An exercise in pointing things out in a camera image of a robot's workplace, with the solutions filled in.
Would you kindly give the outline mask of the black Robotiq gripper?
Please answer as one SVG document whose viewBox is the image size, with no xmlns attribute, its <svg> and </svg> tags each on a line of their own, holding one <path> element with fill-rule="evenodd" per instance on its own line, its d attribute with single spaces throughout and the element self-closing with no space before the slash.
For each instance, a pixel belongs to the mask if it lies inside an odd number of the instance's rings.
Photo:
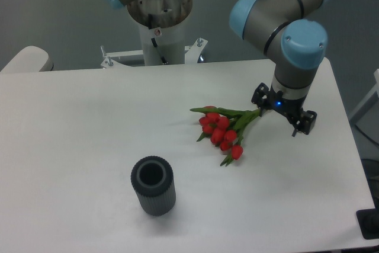
<svg viewBox="0 0 379 253">
<path fill-rule="evenodd" d="M 253 92 L 251 102 L 257 106 L 260 117 L 268 110 L 274 110 L 284 116 L 294 127 L 292 137 L 295 137 L 297 133 L 309 135 L 315 125 L 317 113 L 303 111 L 306 97 L 290 100 L 280 95 L 281 91 L 269 90 L 268 86 L 261 82 Z"/>
</svg>

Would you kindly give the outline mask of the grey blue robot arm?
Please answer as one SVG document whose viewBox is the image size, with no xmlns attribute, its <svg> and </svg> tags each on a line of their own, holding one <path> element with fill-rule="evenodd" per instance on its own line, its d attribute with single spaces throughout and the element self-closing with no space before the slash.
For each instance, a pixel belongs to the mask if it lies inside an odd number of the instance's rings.
<svg viewBox="0 0 379 253">
<path fill-rule="evenodd" d="M 148 66 L 185 62 L 184 23 L 192 0 L 107 0 L 126 8 L 140 27 L 144 62 Z M 252 102 L 260 112 L 284 116 L 295 133 L 309 134 L 317 114 L 303 109 L 316 72 L 325 57 L 328 36 L 307 16 L 328 0 L 238 0 L 229 26 L 244 41 L 275 63 L 272 84 L 260 84 Z"/>
</svg>

